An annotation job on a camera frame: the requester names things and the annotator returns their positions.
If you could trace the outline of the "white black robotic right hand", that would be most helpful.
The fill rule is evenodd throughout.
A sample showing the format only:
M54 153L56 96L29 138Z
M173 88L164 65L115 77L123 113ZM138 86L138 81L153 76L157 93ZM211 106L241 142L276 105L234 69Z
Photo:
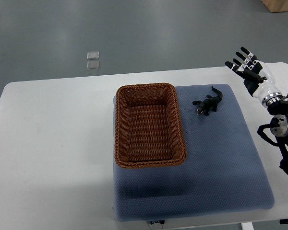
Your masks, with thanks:
M267 65L246 48L240 49L241 52L236 52L239 60L234 58L231 62L225 62L225 65L244 79L243 83L248 93L257 98L265 108L283 100L284 96L276 87L275 78Z

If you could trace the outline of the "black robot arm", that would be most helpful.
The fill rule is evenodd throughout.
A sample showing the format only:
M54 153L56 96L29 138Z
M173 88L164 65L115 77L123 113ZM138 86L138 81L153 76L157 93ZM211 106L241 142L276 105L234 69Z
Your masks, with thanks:
M265 101L269 114L273 116L270 123L258 127L258 135L272 146L279 148L282 160L280 169L288 175L288 94L273 94Z

